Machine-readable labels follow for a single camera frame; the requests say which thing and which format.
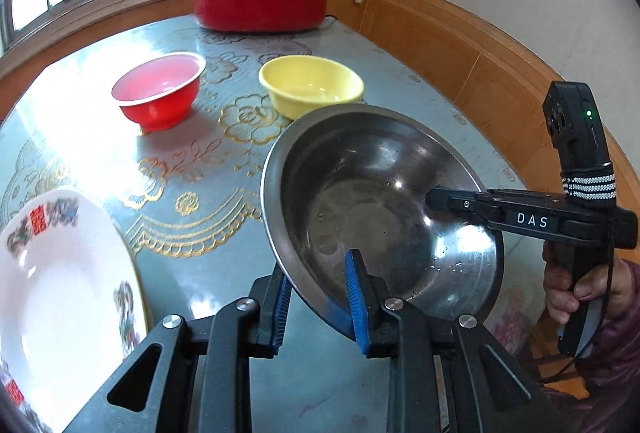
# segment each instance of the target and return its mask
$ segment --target red bowl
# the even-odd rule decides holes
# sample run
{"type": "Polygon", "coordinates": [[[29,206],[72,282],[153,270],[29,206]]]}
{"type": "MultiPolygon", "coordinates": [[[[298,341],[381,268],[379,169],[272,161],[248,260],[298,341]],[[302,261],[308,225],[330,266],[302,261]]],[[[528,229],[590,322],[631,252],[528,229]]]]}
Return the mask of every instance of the red bowl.
{"type": "Polygon", "coordinates": [[[145,132],[167,130],[189,115],[206,64],[192,52],[165,54],[124,74],[111,89],[111,97],[145,132]]]}

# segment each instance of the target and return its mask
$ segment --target black and white strap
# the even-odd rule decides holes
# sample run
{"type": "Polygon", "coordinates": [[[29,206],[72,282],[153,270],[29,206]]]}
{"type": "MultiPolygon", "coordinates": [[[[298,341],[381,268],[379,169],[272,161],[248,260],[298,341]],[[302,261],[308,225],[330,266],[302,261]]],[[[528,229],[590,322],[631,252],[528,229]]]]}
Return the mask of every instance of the black and white strap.
{"type": "Polygon", "coordinates": [[[564,193],[584,200],[610,200],[616,198],[616,180],[613,174],[599,177],[562,177],[564,193]]]}

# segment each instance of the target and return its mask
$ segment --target dining table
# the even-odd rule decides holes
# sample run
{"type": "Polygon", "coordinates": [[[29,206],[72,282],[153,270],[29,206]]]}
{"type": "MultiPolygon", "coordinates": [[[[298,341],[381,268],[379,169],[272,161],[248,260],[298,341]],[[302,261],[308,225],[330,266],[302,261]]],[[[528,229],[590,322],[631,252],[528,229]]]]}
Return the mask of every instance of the dining table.
{"type": "MultiPolygon", "coordinates": [[[[42,71],[0,128],[0,224],[53,188],[82,192],[130,247],[149,327],[170,314],[214,315],[247,296],[274,267],[258,193],[266,155],[290,123],[271,105],[258,70],[293,54],[350,67],[365,84],[361,102],[439,134],[484,188],[526,189],[443,94],[341,22],[247,35],[211,32],[181,16],[105,38],[42,71]],[[207,62],[193,109],[174,128],[145,133],[124,117],[111,87],[134,66],[178,51],[207,62]]],[[[544,308],[541,255],[540,240],[504,233],[502,286],[484,325],[511,353],[544,308]]],[[[388,363],[366,359],[294,294],[279,355],[251,361],[254,431],[385,432],[388,363]]]]}

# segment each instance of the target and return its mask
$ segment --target purple sleeve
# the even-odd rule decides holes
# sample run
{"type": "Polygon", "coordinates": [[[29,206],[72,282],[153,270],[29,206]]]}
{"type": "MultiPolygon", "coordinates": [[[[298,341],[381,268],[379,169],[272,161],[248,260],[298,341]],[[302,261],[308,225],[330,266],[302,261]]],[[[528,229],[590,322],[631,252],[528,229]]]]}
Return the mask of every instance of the purple sleeve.
{"type": "Polygon", "coordinates": [[[575,363],[589,397],[578,400],[545,389],[552,403],[580,433],[606,431],[614,414],[633,392],[640,371],[640,265],[629,261],[626,264],[634,281],[631,305],[622,316],[603,326],[593,341],[591,355],[575,363]]]}

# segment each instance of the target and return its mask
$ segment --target human hand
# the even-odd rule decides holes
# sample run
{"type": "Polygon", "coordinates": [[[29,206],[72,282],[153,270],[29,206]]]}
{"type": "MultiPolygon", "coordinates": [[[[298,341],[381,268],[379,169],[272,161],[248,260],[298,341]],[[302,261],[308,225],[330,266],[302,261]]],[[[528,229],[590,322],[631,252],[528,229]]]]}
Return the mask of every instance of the human hand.
{"type": "MultiPolygon", "coordinates": [[[[599,265],[585,274],[572,286],[572,275],[556,263],[556,250],[549,241],[545,242],[542,258],[546,261],[545,281],[546,308],[549,315],[561,325],[569,321],[570,315],[578,310],[579,302],[598,298],[607,290],[609,265],[599,265]]],[[[607,304],[606,319],[619,317],[631,305],[635,293],[634,280],[628,265],[614,253],[611,292],[607,304]]]]}

